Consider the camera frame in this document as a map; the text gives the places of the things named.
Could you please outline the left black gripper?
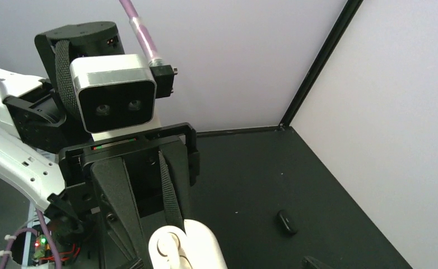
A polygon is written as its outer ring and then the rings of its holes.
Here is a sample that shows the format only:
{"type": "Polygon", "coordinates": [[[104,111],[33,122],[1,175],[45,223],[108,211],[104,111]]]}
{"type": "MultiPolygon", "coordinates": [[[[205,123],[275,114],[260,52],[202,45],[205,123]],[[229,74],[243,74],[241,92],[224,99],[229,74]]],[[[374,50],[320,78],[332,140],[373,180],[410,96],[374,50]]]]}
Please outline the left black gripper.
{"type": "Polygon", "coordinates": [[[47,214],[59,209],[84,220],[100,207],[107,234],[127,259],[121,268],[152,268],[140,216],[164,209],[166,223],[185,231],[200,165],[189,123],[65,147],[59,158],[66,188],[49,196],[47,214]]]}

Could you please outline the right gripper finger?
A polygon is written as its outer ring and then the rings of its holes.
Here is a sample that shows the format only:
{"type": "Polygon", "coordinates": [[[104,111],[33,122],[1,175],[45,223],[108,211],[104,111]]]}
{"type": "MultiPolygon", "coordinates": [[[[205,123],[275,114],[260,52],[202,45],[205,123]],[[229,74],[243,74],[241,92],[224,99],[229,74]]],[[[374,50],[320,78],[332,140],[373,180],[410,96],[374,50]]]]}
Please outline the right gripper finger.
{"type": "Polygon", "coordinates": [[[325,264],[324,262],[312,256],[305,256],[302,259],[301,268],[302,269],[333,269],[329,265],[325,264]]]}

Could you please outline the black earbud charging case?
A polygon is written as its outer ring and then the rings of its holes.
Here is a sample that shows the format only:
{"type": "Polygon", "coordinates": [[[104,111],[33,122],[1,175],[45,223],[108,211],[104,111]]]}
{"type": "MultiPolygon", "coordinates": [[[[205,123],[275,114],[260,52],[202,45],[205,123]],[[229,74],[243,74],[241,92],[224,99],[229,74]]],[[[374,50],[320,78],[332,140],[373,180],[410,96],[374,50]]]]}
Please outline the black earbud charging case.
{"type": "Polygon", "coordinates": [[[276,222],[284,234],[297,234],[298,228],[294,222],[294,219],[291,217],[287,210],[279,210],[277,212],[276,222]]]}

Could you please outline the white oval case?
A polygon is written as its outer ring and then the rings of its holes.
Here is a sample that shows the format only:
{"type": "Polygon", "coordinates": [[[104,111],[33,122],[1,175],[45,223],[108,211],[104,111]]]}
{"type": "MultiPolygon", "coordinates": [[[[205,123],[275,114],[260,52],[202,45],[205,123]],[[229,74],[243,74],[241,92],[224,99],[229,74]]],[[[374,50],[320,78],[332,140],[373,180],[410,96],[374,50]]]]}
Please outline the white oval case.
{"type": "Polygon", "coordinates": [[[227,268],[218,240],[205,224],[184,220],[184,229],[163,226],[148,242],[153,268],[227,268]]]}

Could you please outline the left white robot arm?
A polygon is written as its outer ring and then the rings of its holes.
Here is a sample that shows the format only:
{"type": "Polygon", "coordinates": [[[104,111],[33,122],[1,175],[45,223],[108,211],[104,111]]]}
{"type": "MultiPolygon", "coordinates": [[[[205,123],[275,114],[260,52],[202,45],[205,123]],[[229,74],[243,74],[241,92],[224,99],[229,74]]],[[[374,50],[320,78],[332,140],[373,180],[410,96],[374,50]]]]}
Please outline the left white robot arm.
{"type": "Polygon", "coordinates": [[[185,229],[199,173],[188,123],[151,127],[177,69],[131,19],[142,48],[126,54],[111,21],[65,25],[34,39],[47,78],[0,69],[0,178],[35,206],[33,260],[62,268],[84,242],[113,243],[120,268],[152,268],[142,218],[159,211],[185,229]]]}

